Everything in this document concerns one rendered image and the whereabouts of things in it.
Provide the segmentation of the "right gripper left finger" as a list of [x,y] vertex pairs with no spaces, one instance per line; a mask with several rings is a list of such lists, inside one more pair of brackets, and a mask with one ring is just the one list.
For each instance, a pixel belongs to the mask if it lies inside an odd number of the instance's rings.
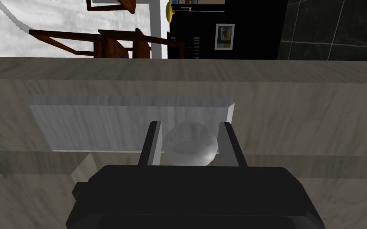
[[162,141],[162,122],[150,122],[138,166],[160,165]]

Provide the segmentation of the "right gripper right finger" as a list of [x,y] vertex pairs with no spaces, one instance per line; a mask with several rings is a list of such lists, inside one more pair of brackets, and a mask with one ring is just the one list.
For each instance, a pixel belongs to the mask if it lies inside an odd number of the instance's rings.
[[220,122],[217,143],[221,166],[247,167],[244,154],[230,122]]

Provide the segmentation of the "grey round knob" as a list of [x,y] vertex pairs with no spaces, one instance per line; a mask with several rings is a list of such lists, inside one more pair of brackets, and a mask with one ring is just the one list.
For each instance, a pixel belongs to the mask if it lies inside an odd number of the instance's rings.
[[217,154],[215,135],[206,126],[187,120],[172,128],[163,139],[163,151],[175,166],[207,166]]

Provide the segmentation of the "grey drawer front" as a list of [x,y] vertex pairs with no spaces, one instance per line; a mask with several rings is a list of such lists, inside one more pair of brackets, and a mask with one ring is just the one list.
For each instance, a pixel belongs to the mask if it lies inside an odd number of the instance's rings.
[[150,122],[161,121],[162,133],[186,120],[213,134],[231,122],[229,97],[29,95],[32,117],[52,151],[140,151]]

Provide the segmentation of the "brown wooden table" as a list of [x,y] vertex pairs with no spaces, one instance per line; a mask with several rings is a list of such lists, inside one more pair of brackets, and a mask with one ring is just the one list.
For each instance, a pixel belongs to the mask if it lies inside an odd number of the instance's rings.
[[[152,48],[149,43],[179,47],[179,58],[184,58],[184,42],[146,36],[136,28],[135,31],[98,30],[99,34],[72,33],[62,31],[46,31],[30,29],[29,34],[36,39],[68,51],[75,55],[93,56],[94,58],[150,58]],[[93,51],[77,51],[53,38],[87,41],[94,45]]]

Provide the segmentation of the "framed picture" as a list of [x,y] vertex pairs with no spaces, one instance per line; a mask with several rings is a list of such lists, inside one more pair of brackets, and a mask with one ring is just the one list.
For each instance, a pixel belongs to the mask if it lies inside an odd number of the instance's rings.
[[215,50],[232,50],[234,40],[233,23],[218,23],[215,31]]

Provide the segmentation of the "brown wooden chair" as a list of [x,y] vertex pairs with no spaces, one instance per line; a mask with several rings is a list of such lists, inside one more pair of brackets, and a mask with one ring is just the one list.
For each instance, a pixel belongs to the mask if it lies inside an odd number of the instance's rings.
[[117,0],[118,5],[92,6],[92,0],[86,0],[87,11],[121,11],[126,10],[131,14],[135,13],[136,0]]

